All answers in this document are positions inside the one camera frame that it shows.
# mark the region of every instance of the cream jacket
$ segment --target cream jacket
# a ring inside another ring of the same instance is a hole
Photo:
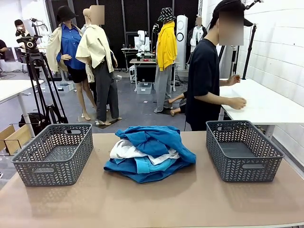
[[[97,25],[88,25],[76,52],[76,59],[96,68],[106,58],[109,72],[113,72],[111,50],[105,31]]]
[[[49,68],[54,71],[54,72],[58,72],[58,67],[60,67],[62,70],[67,71],[67,67],[64,64],[63,60],[60,60],[60,62],[57,62],[56,57],[58,55],[58,53],[61,50],[61,37],[62,37],[62,23],[59,24],[58,28],[54,30],[54,32],[52,33],[48,44],[47,44],[47,60],[48,60],[48,65]],[[81,30],[76,26],[73,25],[75,28],[77,28],[77,30],[79,31],[79,35],[82,37],[82,32]],[[88,81],[89,83],[94,82],[94,75],[93,72],[91,71],[89,66],[85,66],[85,70],[86,70],[86,74],[88,76]]]

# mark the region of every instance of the black bag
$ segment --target black bag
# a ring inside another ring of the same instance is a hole
[[[41,114],[41,118],[40,118],[39,113],[29,113],[28,116],[29,116],[29,120],[32,124],[35,135],[38,135],[47,126],[45,116],[43,114]],[[21,115],[19,127],[22,127],[24,124],[25,124],[25,120],[24,120],[23,115]]]

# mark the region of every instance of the gray pants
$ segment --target gray pants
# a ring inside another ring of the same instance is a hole
[[[109,73],[105,62],[93,69],[97,91],[97,120],[106,121],[106,104],[110,105],[113,119],[119,117],[117,84],[113,72]]]
[[[172,65],[167,66],[163,71],[160,71],[159,66],[156,66],[155,75],[155,91],[157,95],[157,107],[155,113],[160,113],[164,108],[171,108],[168,100],[171,98],[171,76]]]

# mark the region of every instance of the pile of clothes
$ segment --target pile of clothes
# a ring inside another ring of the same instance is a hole
[[[118,130],[121,138],[104,166],[138,183],[160,181],[176,170],[195,164],[196,155],[182,143],[180,130],[172,126],[137,126]]]

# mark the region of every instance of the gray plastic basket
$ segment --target gray plastic basket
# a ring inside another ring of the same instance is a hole
[[[76,183],[93,149],[91,124],[52,124],[12,159],[26,186]]]
[[[206,124],[206,147],[223,181],[273,181],[284,154],[251,122]]]

